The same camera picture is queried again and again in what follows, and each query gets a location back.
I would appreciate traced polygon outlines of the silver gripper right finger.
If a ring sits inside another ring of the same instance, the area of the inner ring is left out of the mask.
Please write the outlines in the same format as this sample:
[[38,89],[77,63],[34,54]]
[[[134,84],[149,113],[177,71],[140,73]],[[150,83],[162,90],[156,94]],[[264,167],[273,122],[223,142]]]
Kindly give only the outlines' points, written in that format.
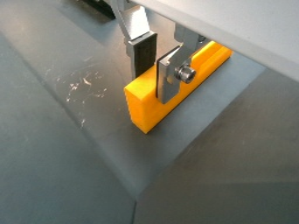
[[175,25],[173,38],[179,45],[156,61],[156,98],[162,104],[179,94],[180,84],[192,82],[192,55],[211,42],[180,24]]

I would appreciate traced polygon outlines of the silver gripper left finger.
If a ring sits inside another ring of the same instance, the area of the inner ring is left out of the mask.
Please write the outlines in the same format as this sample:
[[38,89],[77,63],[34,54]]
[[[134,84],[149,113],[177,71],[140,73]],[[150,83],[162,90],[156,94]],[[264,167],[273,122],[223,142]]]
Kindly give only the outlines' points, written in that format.
[[142,6],[129,0],[110,0],[109,4],[125,37],[125,53],[134,79],[154,65],[157,34],[150,31]]

